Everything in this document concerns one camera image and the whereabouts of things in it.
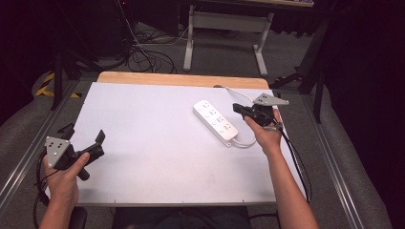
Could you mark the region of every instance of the hand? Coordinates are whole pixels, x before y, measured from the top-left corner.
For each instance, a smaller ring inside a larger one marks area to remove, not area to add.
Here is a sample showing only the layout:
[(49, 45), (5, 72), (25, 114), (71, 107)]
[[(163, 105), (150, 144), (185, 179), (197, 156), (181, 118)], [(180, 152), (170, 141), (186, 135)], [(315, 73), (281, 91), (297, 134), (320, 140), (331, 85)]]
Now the hand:
[[(280, 113), (277, 109), (274, 109), (274, 117), (276, 118), (277, 122), (281, 121)], [(259, 143), (260, 146), (262, 146), (266, 156), (269, 156), (270, 154), (275, 154), (276, 152), (280, 151), (280, 141), (281, 141), (280, 131), (266, 130), (259, 124), (257, 124), (249, 116), (245, 116), (245, 122), (252, 129), (253, 133), (256, 136), (257, 142)]]
[[(89, 160), (89, 153), (83, 154), (76, 162), (66, 171), (59, 171), (47, 178), (51, 191), (50, 204), (57, 207), (67, 208), (72, 211), (78, 201), (77, 174), (86, 165)], [(55, 172), (55, 169), (48, 168), (48, 157), (44, 157), (45, 175), (48, 176)]]

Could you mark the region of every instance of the black pants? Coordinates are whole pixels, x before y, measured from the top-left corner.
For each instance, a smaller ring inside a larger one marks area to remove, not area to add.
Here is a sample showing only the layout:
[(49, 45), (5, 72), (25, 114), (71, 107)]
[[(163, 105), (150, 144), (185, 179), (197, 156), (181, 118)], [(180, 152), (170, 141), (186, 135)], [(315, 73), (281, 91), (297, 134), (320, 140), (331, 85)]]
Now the black pants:
[(245, 207), (117, 208), (113, 229), (251, 229)]

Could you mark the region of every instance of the white power strip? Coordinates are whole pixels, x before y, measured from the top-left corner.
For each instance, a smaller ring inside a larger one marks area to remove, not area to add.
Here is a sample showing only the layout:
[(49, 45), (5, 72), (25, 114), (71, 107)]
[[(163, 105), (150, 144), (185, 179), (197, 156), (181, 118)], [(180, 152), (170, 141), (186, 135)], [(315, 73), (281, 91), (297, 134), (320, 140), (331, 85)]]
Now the white power strip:
[(208, 101), (202, 100), (194, 104), (193, 113), (225, 146), (232, 145), (232, 139), (238, 134), (238, 130)]

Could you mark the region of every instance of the white tabletop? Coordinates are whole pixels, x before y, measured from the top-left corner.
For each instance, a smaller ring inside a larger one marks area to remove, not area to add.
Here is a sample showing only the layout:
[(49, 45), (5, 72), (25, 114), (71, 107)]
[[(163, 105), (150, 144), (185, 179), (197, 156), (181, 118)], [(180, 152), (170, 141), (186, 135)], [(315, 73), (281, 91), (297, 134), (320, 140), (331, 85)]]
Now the white tabletop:
[[(236, 89), (256, 98), (270, 90)], [(253, 133), (232, 103), (246, 98), (223, 88), (94, 83), (75, 124), (75, 150), (95, 142), (102, 129), (105, 155), (79, 181), (79, 205), (248, 205), (275, 202), (268, 163), (255, 143), (225, 147), (193, 114), (208, 100), (238, 130)], [(286, 143), (283, 155), (303, 192)]]

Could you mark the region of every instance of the yellow and black tape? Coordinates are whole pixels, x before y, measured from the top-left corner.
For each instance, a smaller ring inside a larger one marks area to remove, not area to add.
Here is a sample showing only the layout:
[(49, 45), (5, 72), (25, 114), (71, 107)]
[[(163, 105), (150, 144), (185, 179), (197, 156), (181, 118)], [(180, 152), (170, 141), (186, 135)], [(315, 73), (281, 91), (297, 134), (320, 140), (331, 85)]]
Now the yellow and black tape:
[[(47, 87), (50, 85), (51, 81), (54, 78), (54, 73), (50, 73), (44, 80), (44, 82), (42, 83), (41, 87), (39, 87), (38, 91), (36, 92), (35, 95), (45, 95), (45, 96), (50, 96), (53, 97), (54, 96), (54, 92), (48, 92), (47, 91)], [(81, 98), (82, 94), (78, 94), (78, 93), (73, 93), (71, 95), (71, 98)]]

